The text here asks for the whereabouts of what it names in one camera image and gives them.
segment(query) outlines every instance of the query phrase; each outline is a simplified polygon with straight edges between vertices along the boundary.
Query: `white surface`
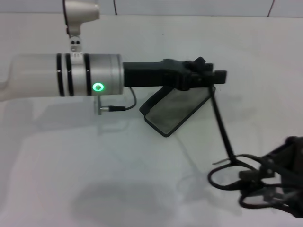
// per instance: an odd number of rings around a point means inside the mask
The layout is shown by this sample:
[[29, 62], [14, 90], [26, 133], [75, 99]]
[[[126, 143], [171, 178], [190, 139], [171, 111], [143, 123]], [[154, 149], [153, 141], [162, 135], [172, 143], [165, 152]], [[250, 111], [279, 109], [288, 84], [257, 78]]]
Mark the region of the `white surface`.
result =
[[[113, 0], [98, 1], [101, 14], [115, 14]], [[62, 0], [0, 0], [0, 12], [61, 13], [63, 12]]]
[[272, 0], [116, 0], [119, 15], [268, 15]]
[[302, 0], [276, 0], [271, 17], [303, 17]]
[[[203, 56], [228, 70], [217, 97], [234, 150], [262, 155], [303, 135], [302, 26], [288, 18], [102, 16], [83, 27], [83, 41], [87, 52], [125, 61]], [[17, 53], [68, 50], [62, 15], [0, 14], [0, 31], [3, 76]], [[139, 113], [156, 90], [138, 88], [135, 109], [101, 117], [86, 97], [0, 103], [0, 227], [302, 226], [280, 211], [241, 209], [238, 192], [211, 188], [206, 174], [226, 154], [210, 103], [163, 138]], [[128, 91], [104, 99], [125, 102]]]

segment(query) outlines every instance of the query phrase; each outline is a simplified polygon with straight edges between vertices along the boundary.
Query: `phone screen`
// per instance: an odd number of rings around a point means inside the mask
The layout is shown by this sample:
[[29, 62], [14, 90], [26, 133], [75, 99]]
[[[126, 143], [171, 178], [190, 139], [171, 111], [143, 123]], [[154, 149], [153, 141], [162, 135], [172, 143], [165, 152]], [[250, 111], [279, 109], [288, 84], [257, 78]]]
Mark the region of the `phone screen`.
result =
[[150, 109], [145, 120], [161, 135], [168, 137], [209, 98], [208, 88], [193, 88], [189, 91], [174, 89]]

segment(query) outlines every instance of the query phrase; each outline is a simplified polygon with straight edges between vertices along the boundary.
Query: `black cable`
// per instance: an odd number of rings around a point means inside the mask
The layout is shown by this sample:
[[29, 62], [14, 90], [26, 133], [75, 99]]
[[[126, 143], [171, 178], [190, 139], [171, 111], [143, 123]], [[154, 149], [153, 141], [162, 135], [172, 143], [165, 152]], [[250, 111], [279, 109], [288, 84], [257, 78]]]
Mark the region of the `black cable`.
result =
[[135, 94], [135, 92], [134, 92], [134, 90], [133, 90], [132, 87], [130, 87], [129, 89], [131, 90], [131, 92], [133, 94], [134, 104], [132, 106], [130, 106], [130, 107], [125, 108], [125, 110], [131, 110], [131, 109], [133, 109], [137, 105], [137, 96], [136, 96], [136, 94]]
[[209, 181], [209, 183], [211, 184], [211, 186], [217, 188], [217, 189], [220, 189], [220, 190], [224, 190], [224, 191], [237, 191], [237, 190], [241, 190], [243, 188], [246, 188], [248, 186], [248, 184], [250, 182], [242, 182], [241, 180], [240, 181], [236, 181], [232, 184], [229, 184], [229, 185], [219, 185], [217, 183], [215, 183], [212, 179], [213, 175], [223, 169], [226, 169], [226, 168], [229, 168], [229, 167], [233, 167], [233, 166], [239, 166], [239, 167], [244, 167], [244, 168], [247, 168], [247, 169], [250, 169], [250, 170], [256, 170], [254, 167], [240, 161], [240, 160], [237, 160], [236, 159], [236, 163], [235, 164], [232, 164], [232, 163], [229, 163], [229, 164], [226, 164], [226, 165], [223, 165], [223, 166], [220, 166], [216, 169], [213, 169], [208, 175], [207, 175], [207, 179]]
[[132, 87], [129, 88], [133, 94], [133, 97], [134, 97], [134, 104], [130, 107], [125, 107], [125, 106], [113, 106], [113, 105], [110, 105], [108, 106], [108, 109], [109, 109], [109, 112], [120, 112], [120, 111], [126, 111], [126, 110], [131, 110], [133, 109], [136, 105], [137, 105], [137, 96], [133, 90]]
[[[263, 188], [282, 188], [282, 189], [294, 189], [294, 190], [300, 190], [302, 191], [302, 187], [297, 186], [297, 185], [291, 185], [291, 184], [266, 184], [263, 183]], [[256, 192], [257, 190], [254, 191], [249, 191], [246, 193], [243, 193], [242, 196], [239, 198], [239, 204], [241, 207], [246, 208], [246, 209], [264, 209], [264, 208], [275, 208], [275, 209], [279, 209], [279, 210], [283, 210], [285, 212], [289, 212], [290, 210], [286, 211], [284, 209], [286, 209], [286, 207], [284, 206], [284, 200], [281, 201], [273, 201], [269, 204], [248, 204], [245, 203], [244, 200], [247, 197], [250, 197], [250, 195], [252, 195], [254, 192]]]
[[273, 172], [280, 174], [281, 177], [285, 177], [289, 181], [295, 182], [296, 185], [303, 187], [303, 177], [300, 177], [299, 175], [292, 173], [291, 171], [287, 170], [286, 168], [282, 168], [272, 162], [267, 161], [264, 158], [261, 158], [261, 157], [255, 156], [255, 155], [243, 154], [243, 155], [237, 155], [237, 157], [246, 157], [246, 158], [252, 159], [252, 160], [260, 163], [262, 166], [272, 170]]

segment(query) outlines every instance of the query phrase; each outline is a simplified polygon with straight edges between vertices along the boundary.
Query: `black stripe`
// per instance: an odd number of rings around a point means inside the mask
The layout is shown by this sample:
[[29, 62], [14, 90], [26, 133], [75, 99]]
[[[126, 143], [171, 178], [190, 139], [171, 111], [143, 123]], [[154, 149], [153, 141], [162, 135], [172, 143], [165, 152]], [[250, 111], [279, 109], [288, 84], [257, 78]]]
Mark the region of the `black stripe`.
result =
[[74, 85], [72, 82], [72, 72], [71, 72], [71, 55], [67, 53], [66, 58], [66, 69], [67, 69], [67, 82], [68, 82], [68, 91], [70, 96], [75, 96], [74, 94]]
[[64, 97], [63, 78], [62, 78], [62, 54], [57, 54], [57, 79], [60, 96]]
[[69, 26], [68, 26], [68, 21], [67, 21], [66, 2], [65, 2], [65, 0], [63, 0], [62, 3], [63, 3], [64, 20], [65, 20], [65, 24], [66, 24], [66, 33], [70, 36], [70, 31], [69, 31]]
[[87, 88], [87, 95], [91, 96], [91, 74], [90, 74], [90, 60], [89, 60], [89, 54], [86, 53], [84, 55], [84, 62], [85, 62], [85, 68], [86, 68], [86, 88]]

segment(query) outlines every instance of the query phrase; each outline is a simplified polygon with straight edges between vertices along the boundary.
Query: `green led light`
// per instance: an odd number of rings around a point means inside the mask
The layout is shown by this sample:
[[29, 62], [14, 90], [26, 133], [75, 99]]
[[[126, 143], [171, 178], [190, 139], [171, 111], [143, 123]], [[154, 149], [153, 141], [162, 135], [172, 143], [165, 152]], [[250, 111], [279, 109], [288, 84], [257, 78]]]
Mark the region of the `green led light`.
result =
[[103, 91], [103, 90], [104, 90], [104, 85], [101, 84], [101, 83], [95, 83], [95, 84], [93, 85], [93, 90], [94, 90], [94, 91], [97, 91], [97, 92]]

